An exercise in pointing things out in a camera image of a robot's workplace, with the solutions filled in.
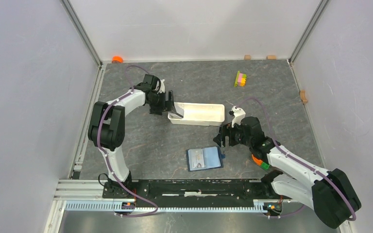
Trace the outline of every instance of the metal corner post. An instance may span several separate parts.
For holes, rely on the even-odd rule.
[[[309,21],[307,27],[305,28],[304,33],[301,36],[300,41],[298,41],[297,46],[292,52],[290,58],[288,59],[289,63],[292,64],[295,59],[297,58],[298,54],[300,53],[302,47],[304,46],[305,42],[308,40],[309,35],[311,34],[312,30],[314,29],[315,25],[318,22],[318,19],[321,17],[324,9],[327,7],[328,2],[330,0],[321,0],[320,4],[318,4],[317,9],[315,10],[314,14],[312,15],[311,20]]]
[[[82,23],[80,22],[78,16],[76,15],[75,10],[72,7],[72,4],[69,0],[60,0],[62,5],[65,8],[65,11],[68,13],[73,25],[75,26],[76,30],[78,31],[79,36],[85,43],[85,46],[88,48],[89,52],[91,53],[92,58],[94,59],[95,63],[101,67],[102,66],[102,60],[99,58],[93,44],[91,43],[91,40],[88,37],[88,34],[86,34],[84,27],[82,26]]]

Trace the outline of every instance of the gray speckled surface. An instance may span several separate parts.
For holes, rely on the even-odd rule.
[[[112,100],[128,90],[123,71],[129,64],[108,64],[99,101]],[[248,96],[267,107],[279,140],[287,149],[311,163],[322,165],[291,70],[285,60],[162,62],[139,64],[174,91],[176,102],[217,103],[227,112]],[[247,74],[244,87],[234,87],[237,71]],[[134,83],[144,72],[132,68]],[[269,135],[262,109],[252,101],[242,105],[247,116],[258,117]],[[149,106],[135,109],[126,118],[122,149],[134,179],[261,178],[265,172],[251,159],[247,147],[226,147],[224,167],[188,172],[186,150],[215,146],[214,126],[173,125],[163,116],[149,115]],[[99,151],[89,142],[80,179],[96,179],[107,172]]]

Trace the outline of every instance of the white plastic tray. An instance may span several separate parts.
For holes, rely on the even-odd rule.
[[[225,120],[223,104],[178,102],[174,104],[178,113],[184,113],[184,118],[180,119],[177,115],[168,113],[168,119],[172,124],[220,126]]]

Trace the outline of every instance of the pink block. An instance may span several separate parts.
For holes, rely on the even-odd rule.
[[[239,75],[238,75],[238,83],[241,83],[242,82],[242,74],[240,73]]]

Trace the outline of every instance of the orange cap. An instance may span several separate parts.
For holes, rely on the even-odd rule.
[[[122,63],[123,59],[119,56],[115,56],[112,58],[112,63]]]
[[[261,166],[262,160],[255,158],[253,154],[251,154],[252,160],[258,165]]]

